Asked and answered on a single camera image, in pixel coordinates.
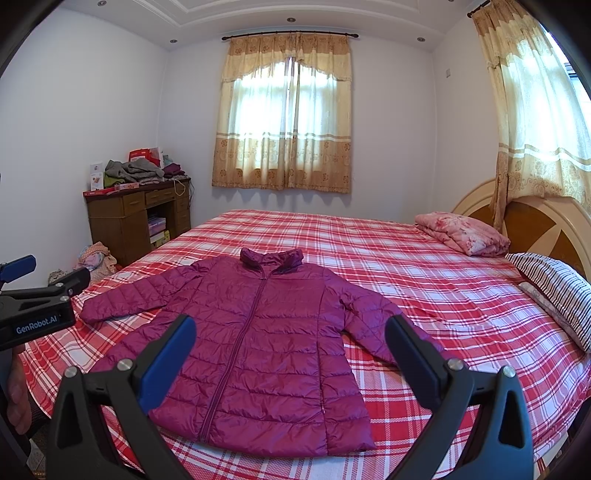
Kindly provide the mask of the person's left hand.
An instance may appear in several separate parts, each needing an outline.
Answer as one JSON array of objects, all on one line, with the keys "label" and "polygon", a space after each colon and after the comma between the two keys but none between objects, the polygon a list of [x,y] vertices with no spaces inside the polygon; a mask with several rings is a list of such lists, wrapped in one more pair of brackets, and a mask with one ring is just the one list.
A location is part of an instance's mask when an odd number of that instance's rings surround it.
[{"label": "person's left hand", "polygon": [[19,435],[26,434],[32,423],[32,409],[21,359],[24,351],[24,345],[12,350],[12,363],[7,380],[7,418]]}]

